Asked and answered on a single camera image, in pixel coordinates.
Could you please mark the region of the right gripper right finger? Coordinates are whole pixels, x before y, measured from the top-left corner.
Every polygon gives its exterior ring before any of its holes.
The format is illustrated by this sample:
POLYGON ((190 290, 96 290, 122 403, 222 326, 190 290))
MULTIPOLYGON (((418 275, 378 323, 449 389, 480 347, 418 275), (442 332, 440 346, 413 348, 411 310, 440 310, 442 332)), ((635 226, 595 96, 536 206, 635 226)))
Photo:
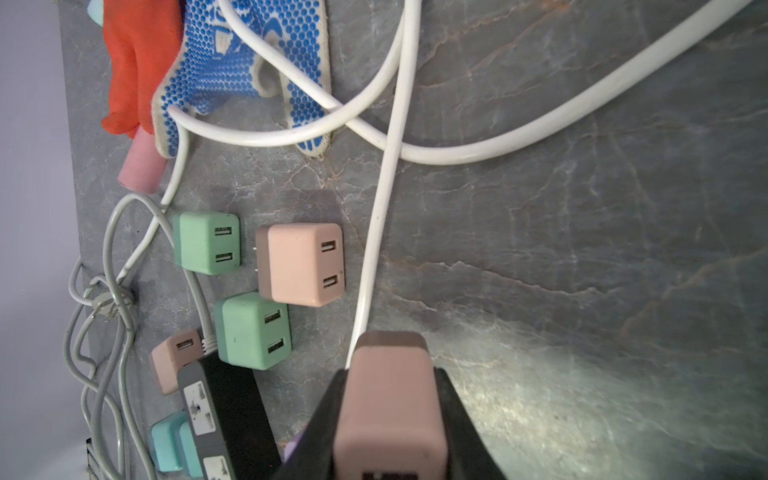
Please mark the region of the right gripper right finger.
POLYGON ((437 393, 448 445, 447 479, 504 480, 467 413, 448 373, 435 368, 437 393))

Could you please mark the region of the teal usb charger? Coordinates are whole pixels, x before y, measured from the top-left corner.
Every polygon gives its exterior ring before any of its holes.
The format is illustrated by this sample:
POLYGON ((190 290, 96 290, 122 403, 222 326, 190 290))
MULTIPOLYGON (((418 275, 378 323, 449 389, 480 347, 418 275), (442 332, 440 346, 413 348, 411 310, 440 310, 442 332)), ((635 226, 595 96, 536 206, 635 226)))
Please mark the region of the teal usb charger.
POLYGON ((153 424, 150 440, 158 472, 184 472, 194 479, 204 478, 192 429, 184 411, 171 414, 153 424))

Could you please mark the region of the black power strip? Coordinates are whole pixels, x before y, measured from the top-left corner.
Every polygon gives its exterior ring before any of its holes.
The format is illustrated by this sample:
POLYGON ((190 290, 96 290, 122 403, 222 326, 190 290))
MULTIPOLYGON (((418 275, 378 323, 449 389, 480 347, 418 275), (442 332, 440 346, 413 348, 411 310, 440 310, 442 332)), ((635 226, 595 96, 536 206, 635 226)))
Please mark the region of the black power strip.
POLYGON ((204 356, 178 385, 206 479, 270 479, 282 460, 251 370, 204 356))

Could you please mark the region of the pink usb charger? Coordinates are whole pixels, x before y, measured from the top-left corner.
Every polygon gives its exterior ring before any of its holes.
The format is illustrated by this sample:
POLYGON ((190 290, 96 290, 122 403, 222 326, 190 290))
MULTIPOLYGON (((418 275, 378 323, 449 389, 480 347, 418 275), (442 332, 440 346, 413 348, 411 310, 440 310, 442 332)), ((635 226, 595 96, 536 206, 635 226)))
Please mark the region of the pink usb charger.
POLYGON ((160 392, 178 390, 179 370, 204 356, 200 333, 196 329, 175 333, 157 345, 150 354, 150 365, 160 392))

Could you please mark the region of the green charger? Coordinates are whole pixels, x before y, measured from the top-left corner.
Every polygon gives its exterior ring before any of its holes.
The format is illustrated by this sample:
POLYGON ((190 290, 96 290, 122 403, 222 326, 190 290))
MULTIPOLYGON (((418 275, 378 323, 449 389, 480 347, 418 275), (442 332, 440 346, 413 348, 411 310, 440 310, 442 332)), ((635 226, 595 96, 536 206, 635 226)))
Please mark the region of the green charger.
POLYGON ((214 320, 218 356, 227 364, 265 371, 293 351, 288 305, 256 291, 219 300, 214 320))

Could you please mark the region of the purple power strip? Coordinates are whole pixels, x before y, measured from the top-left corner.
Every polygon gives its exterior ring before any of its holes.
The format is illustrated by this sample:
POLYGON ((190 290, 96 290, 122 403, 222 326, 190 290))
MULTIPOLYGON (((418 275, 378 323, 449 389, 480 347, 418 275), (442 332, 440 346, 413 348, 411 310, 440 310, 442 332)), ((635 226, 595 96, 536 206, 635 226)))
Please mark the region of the purple power strip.
POLYGON ((291 455, 295 452, 298 444, 300 443, 302 438, 302 435, 299 434, 295 436, 292 440, 286 443, 285 448, 283 450, 283 462, 286 463, 291 455))

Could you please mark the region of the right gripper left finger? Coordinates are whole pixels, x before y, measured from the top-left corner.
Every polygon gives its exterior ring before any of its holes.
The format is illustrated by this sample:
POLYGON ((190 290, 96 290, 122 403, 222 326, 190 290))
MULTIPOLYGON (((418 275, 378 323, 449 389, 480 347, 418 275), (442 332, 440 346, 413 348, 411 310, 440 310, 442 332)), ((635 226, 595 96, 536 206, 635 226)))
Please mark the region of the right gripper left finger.
POLYGON ((347 381, 347 370, 337 371, 292 455, 272 479, 334 479, 333 443, 347 381))

